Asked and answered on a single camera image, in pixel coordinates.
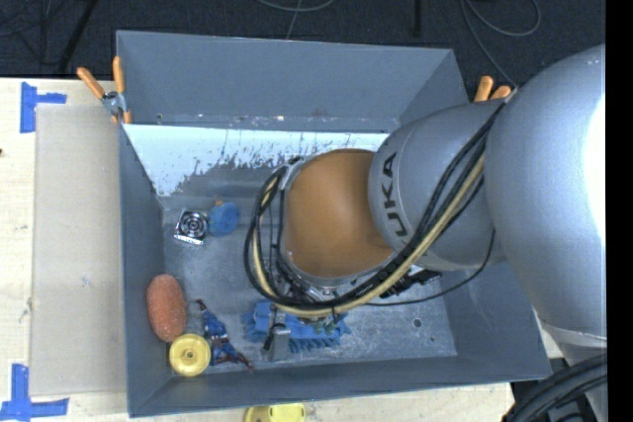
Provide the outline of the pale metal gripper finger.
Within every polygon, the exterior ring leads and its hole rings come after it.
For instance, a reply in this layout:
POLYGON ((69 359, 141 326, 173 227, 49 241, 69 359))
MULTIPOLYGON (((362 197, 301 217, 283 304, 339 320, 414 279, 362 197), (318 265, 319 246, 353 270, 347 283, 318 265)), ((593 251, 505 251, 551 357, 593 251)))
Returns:
POLYGON ((286 323, 284 312, 274 311, 270 328, 270 355, 272 361, 284 361, 289 355, 291 329, 286 323))
POLYGON ((266 306, 266 311, 262 314, 261 320, 266 323, 263 326, 266 330, 266 335, 262 344, 262 350, 268 352, 273 340, 272 328, 274 327, 274 308, 271 305, 266 306))

